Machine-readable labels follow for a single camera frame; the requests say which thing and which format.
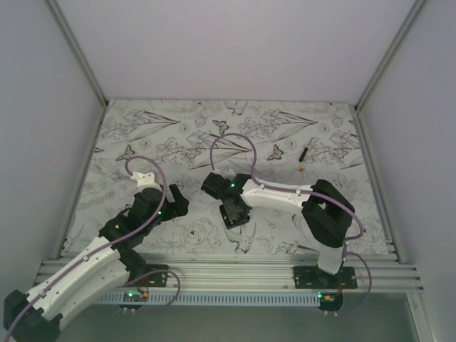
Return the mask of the black fuse box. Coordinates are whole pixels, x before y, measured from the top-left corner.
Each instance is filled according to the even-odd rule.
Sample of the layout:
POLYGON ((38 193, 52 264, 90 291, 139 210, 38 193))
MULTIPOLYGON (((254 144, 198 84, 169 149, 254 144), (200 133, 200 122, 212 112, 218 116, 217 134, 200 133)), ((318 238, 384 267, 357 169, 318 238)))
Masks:
POLYGON ((250 222, 249 213, 251 211, 251 207, 249 206, 231 206, 222 204, 219 206, 219 210, 227 229, 233 229, 250 222))

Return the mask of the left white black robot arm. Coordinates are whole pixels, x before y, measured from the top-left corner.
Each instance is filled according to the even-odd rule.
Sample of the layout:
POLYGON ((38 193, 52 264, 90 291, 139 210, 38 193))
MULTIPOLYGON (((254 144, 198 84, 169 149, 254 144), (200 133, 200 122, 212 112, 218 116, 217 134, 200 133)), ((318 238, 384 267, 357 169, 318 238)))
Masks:
POLYGON ((168 266, 150 266, 134 248, 160 223, 188 213, 177 185, 169 191, 172 201, 160 187, 136 193, 132 206, 107 221, 62 269, 27 292, 12 291, 4 300, 5 339, 56 341, 72 319, 112 290, 129 288, 123 296, 128 310, 147 302, 150 288, 164 287, 168 266))

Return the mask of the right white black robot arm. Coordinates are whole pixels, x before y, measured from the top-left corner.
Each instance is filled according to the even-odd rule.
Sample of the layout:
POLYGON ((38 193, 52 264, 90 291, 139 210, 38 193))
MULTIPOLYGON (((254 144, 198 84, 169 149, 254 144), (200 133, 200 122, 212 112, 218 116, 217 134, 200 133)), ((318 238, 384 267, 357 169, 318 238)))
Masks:
POLYGON ((247 174, 229 180, 211 172, 201 190, 222 203, 219 210, 227 229, 248 223, 250 211, 257 207, 302 216, 318 243, 318 284, 329 289, 341 280, 346 233, 355 210, 330 182, 292 187, 261 182, 247 174))

